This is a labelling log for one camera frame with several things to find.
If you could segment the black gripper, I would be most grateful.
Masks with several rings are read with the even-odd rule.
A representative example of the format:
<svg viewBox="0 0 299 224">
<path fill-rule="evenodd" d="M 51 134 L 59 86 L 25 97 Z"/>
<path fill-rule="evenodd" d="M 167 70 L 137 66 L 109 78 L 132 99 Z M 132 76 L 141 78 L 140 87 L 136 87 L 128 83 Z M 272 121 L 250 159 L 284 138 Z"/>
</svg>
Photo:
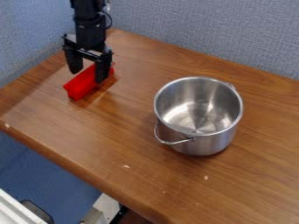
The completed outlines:
<svg viewBox="0 0 299 224">
<path fill-rule="evenodd" d="M 69 71 L 76 74 L 83 69 L 83 59 L 96 61 L 95 66 L 95 82 L 99 84 L 108 77 L 111 62 L 112 62 L 112 50 L 104 46 L 101 50 L 87 50 L 80 47 L 76 42 L 76 35 L 64 33 L 63 38 L 63 50 L 65 54 L 65 60 L 68 63 Z"/>
</svg>

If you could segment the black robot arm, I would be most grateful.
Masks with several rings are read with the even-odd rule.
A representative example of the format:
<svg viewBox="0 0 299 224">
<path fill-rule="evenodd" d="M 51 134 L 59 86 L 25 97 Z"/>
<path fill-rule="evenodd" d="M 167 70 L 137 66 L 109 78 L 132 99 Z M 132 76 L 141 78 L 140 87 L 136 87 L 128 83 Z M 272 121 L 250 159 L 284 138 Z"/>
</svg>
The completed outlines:
<svg viewBox="0 0 299 224">
<path fill-rule="evenodd" d="M 65 33 L 63 51 L 69 71 L 75 74 L 83 69 L 83 60 L 95 63 L 93 81 L 99 84 L 107 77 L 112 66 L 112 49 L 107 45 L 107 30 L 112 17 L 105 12 L 105 0 L 69 0 L 73 9 L 75 34 Z"/>
</svg>

